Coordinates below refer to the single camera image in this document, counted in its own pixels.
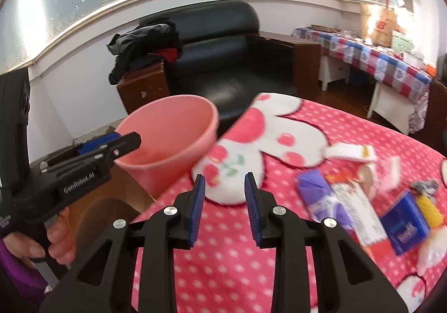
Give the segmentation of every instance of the person's hand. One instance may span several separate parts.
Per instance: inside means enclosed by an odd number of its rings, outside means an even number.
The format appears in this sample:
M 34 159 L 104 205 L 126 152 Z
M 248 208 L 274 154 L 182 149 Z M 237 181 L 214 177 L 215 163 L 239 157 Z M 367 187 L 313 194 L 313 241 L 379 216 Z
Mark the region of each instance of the person's hand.
M 59 212 L 57 221 L 53 223 L 46 234 L 51 242 L 48 252 L 61 265 L 71 264 L 76 254 L 75 242 L 68 221 L 69 213 L 68 207 Z M 21 233 L 10 233 L 3 238 L 3 242 L 12 255 L 24 261 L 28 266 L 32 265 L 28 260 L 29 257 L 37 259 L 45 256 L 45 250 L 41 245 Z

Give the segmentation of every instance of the black jacket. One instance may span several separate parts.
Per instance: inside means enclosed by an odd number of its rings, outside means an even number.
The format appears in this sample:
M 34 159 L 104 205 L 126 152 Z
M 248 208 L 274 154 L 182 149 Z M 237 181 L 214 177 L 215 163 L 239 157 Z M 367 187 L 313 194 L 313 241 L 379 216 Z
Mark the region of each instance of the black jacket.
M 150 27 L 161 24 L 169 27 Z M 180 53 L 182 45 L 175 24 L 169 18 L 156 18 L 151 22 L 143 22 L 124 35 L 116 34 L 107 45 L 113 54 L 118 54 L 115 67 L 109 75 L 110 84 L 118 84 L 133 60 L 165 48 L 177 48 Z

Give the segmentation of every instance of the wooden nightstand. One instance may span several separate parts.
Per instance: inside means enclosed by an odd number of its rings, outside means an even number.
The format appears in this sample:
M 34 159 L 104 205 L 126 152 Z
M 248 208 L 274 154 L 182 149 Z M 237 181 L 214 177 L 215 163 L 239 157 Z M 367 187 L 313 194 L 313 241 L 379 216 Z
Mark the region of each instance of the wooden nightstand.
M 169 96 L 164 62 L 126 73 L 116 88 L 128 114 L 151 101 Z
M 440 81 L 433 81 L 430 87 L 427 115 L 423 130 L 411 136 L 425 145 L 444 154 L 443 130 L 447 126 L 447 87 Z

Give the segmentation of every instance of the pink polka dot blanket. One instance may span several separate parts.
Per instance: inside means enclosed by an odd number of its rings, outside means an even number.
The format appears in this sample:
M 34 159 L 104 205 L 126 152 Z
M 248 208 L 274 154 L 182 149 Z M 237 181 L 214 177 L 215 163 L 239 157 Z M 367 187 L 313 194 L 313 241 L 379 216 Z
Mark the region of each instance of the pink polka dot blanket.
M 354 161 L 324 159 L 322 149 L 336 142 L 369 144 L 379 161 L 400 156 L 402 188 L 417 180 L 437 179 L 437 207 L 447 216 L 441 154 L 410 137 L 328 106 L 286 95 L 260 94 L 191 174 L 178 180 L 138 218 L 148 219 L 171 205 L 179 193 L 191 190 L 198 173 L 205 176 L 207 199 L 198 240 L 190 251 L 174 251 L 179 313 L 270 312 L 275 252 L 260 250 L 252 239 L 244 176 L 253 172 L 257 185 L 273 193 L 278 204 L 310 219 L 295 187 L 297 175 L 310 168 L 326 175 L 360 166 Z M 392 191 L 387 199 L 372 201 L 379 216 L 393 206 L 402 188 Z M 308 249 L 310 301 L 315 307 L 316 280 Z M 417 252 L 415 248 L 397 257 L 391 251 L 376 262 L 409 308 L 428 295 L 447 265 L 447 258 L 443 259 L 418 277 Z M 132 296 L 135 308 L 141 259 L 140 249 Z

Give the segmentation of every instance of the snack package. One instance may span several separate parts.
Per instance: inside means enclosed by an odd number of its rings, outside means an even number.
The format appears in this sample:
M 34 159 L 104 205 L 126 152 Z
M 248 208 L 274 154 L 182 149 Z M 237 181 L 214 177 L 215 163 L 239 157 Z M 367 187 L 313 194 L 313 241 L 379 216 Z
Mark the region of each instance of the snack package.
M 397 255 L 419 245 L 430 234 L 430 226 L 409 190 L 403 191 L 381 221 Z
M 447 254 L 447 226 L 436 229 L 419 249 L 417 274 L 423 276 L 427 269 L 441 263 Z
M 311 217 L 321 222 L 332 217 L 345 228 L 352 230 L 352 222 L 341 203 L 332 195 L 331 188 L 317 169 L 299 175 L 297 189 Z
M 345 207 L 351 218 L 358 241 L 374 260 L 381 260 L 392 250 L 384 227 L 368 197 L 348 170 L 325 176 L 332 193 Z
M 362 163 L 377 161 L 377 155 L 371 145 L 338 142 L 324 148 L 323 155 L 329 160 L 346 159 Z
M 387 194 L 399 187 L 401 183 L 401 157 L 389 157 L 381 164 L 383 175 L 378 192 Z
M 444 224 L 444 216 L 436 207 L 436 192 L 439 184 L 436 179 L 412 183 L 411 192 L 422 214 L 431 228 L 438 228 Z
M 372 201 L 377 192 L 377 186 L 379 185 L 376 163 L 362 164 L 357 170 L 357 180 L 365 195 Z

